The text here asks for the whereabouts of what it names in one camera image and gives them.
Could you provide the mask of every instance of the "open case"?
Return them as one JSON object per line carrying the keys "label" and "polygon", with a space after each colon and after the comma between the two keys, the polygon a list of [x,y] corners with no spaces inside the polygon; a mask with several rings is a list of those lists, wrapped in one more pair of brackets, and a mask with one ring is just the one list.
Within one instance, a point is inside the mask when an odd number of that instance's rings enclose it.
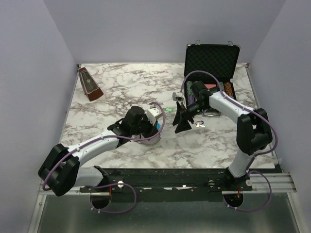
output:
{"label": "open case", "polygon": [[[212,44],[188,44],[185,59],[184,77],[194,70],[203,70],[213,74],[221,82],[224,91],[236,100],[233,84],[231,82],[240,53],[239,45],[212,45]],[[203,73],[195,73],[188,77],[185,83],[186,104],[194,103],[194,96],[190,87],[195,81],[203,81],[204,84],[216,85],[215,80]]]}

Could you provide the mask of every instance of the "purple cable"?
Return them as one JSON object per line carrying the keys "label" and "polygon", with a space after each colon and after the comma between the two keys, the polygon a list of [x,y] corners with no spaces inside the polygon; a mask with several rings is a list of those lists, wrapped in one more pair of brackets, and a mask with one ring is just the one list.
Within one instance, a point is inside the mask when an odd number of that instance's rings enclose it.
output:
{"label": "purple cable", "polygon": [[[97,141],[100,141],[100,140],[104,140],[104,139],[106,139],[106,138],[112,138],[112,137],[114,137],[114,138],[122,138],[122,139],[126,139],[126,140],[134,140],[134,141],[147,141],[147,140],[150,140],[150,139],[152,139],[152,138],[158,136],[158,135],[162,132],[162,130],[163,130],[163,127],[164,127],[164,124],[165,124],[165,117],[166,117],[166,116],[165,116],[165,112],[164,112],[163,108],[161,107],[161,105],[160,105],[159,103],[157,103],[157,102],[151,102],[150,105],[151,105],[151,104],[155,104],[156,106],[158,106],[159,109],[161,110],[162,116],[163,116],[162,126],[161,126],[161,128],[159,129],[159,131],[158,131],[155,135],[153,135],[153,136],[151,136],[151,137],[147,137],[147,138],[131,138],[131,137],[124,137],[124,136],[119,136],[119,135],[107,135],[107,136],[95,138],[95,139],[93,139],[93,140],[91,140],[91,141],[89,141],[89,142],[87,142],[87,143],[81,145],[79,148],[82,149],[82,148],[84,148],[84,147],[86,147],[86,146],[88,146],[88,145],[90,145],[90,144],[92,144],[92,143],[94,143],[94,142],[97,142]],[[59,166],[63,161],[65,161],[69,156],[71,156],[73,153],[75,153],[75,152],[77,152],[77,149],[74,149],[74,150],[70,151],[70,152],[69,152],[68,154],[66,154],[63,158],[61,158],[61,159],[58,161],[58,163],[51,169],[51,171],[48,173],[47,177],[45,178],[45,180],[44,180],[44,182],[43,182],[43,184],[42,184],[42,186],[43,186],[42,189],[43,189],[44,191],[49,191],[49,190],[51,190],[50,188],[47,188],[47,187],[46,187],[49,178],[51,177],[51,175],[53,174],[53,172],[55,172],[55,170],[58,168],[58,166]]]}
{"label": "purple cable", "polygon": [[257,173],[257,174],[261,175],[261,176],[267,181],[267,183],[268,183],[268,185],[269,185],[269,191],[270,191],[270,193],[269,193],[269,198],[268,198],[268,200],[266,201],[266,203],[264,203],[261,207],[259,207],[259,208],[257,208],[257,209],[252,209],[252,210],[241,209],[241,208],[237,208],[237,207],[233,207],[233,206],[229,205],[229,204],[226,202],[225,197],[223,196],[223,201],[224,201],[224,203],[226,204],[226,206],[227,206],[228,208],[233,209],[233,210],[237,210],[237,211],[242,211],[242,212],[253,212],[253,211],[262,210],[263,208],[267,207],[267,206],[270,204],[271,199],[272,199],[272,188],[271,188],[270,182],[268,181],[268,178],[267,178],[265,175],[263,175],[261,172],[259,172],[259,171],[250,171],[247,175],[249,176],[249,175],[252,174],[252,173]]}
{"label": "purple cable", "polygon": [[268,154],[268,153],[270,153],[270,152],[272,152],[272,151],[274,151],[274,150],[276,149],[277,144],[278,144],[278,135],[277,135],[277,133],[276,133],[275,128],[270,124],[270,122],[269,122],[266,118],[264,118],[263,116],[261,116],[261,115],[259,115],[258,113],[254,112],[253,110],[250,110],[250,109],[248,109],[248,108],[245,108],[245,107],[243,107],[242,105],[236,103],[231,97],[229,97],[228,95],[226,95],[226,94],[223,92],[222,86],[220,85],[218,79],[217,79],[214,75],[212,75],[212,74],[210,74],[210,73],[208,73],[208,72],[206,72],[206,71],[203,71],[203,70],[195,70],[195,71],[192,71],[192,72],[190,72],[189,74],[187,74],[186,77],[184,78],[184,81],[183,81],[183,83],[181,84],[180,92],[183,91],[185,82],[186,82],[186,80],[188,79],[188,77],[189,77],[191,74],[194,74],[194,73],[203,73],[203,74],[207,74],[207,75],[211,76],[211,77],[216,81],[216,83],[217,83],[217,85],[218,85],[218,87],[219,87],[219,91],[220,91],[220,93],[222,94],[222,96],[223,96],[225,99],[227,99],[230,103],[236,105],[237,107],[239,107],[239,108],[241,108],[241,109],[244,109],[245,111],[247,111],[247,112],[249,112],[249,113],[252,113],[252,114],[254,114],[255,116],[259,117],[259,118],[262,119],[266,124],[268,124],[269,127],[272,129],[272,131],[273,131],[273,133],[274,133],[274,136],[275,136],[275,139],[276,139],[276,141],[275,141],[273,147],[272,147],[270,150],[266,151],[266,152],[260,152],[260,153],[258,153],[258,154],[255,154],[254,157],[257,157],[258,155]]}
{"label": "purple cable", "polygon": [[130,211],[131,209],[133,209],[135,207],[135,205],[136,205],[137,195],[136,195],[135,189],[132,186],[130,186],[129,184],[127,184],[127,183],[111,183],[111,184],[107,184],[107,185],[103,185],[103,186],[98,186],[98,187],[92,187],[92,188],[108,188],[108,187],[112,187],[112,186],[116,186],[116,185],[125,185],[125,186],[129,187],[133,191],[133,194],[134,194],[133,204],[130,207],[128,207],[127,209],[125,209],[125,210],[121,210],[121,211],[108,211],[108,210],[102,210],[102,209],[95,208],[93,206],[93,200],[91,199],[90,200],[90,204],[92,206],[92,209],[100,211],[102,213],[107,213],[107,214],[124,214],[124,213]]}

